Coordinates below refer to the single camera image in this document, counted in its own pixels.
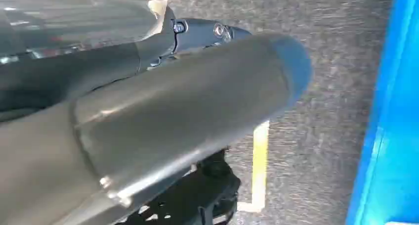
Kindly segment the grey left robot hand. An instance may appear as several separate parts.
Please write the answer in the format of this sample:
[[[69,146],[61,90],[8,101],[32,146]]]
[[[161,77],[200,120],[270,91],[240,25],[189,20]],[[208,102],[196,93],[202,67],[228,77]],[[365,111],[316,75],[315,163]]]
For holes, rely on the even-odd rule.
[[[0,62],[3,225],[227,225],[228,145],[286,111],[311,77],[304,45],[205,19],[144,39],[145,13],[58,23],[6,7]],[[67,26],[74,24],[72,30]]]

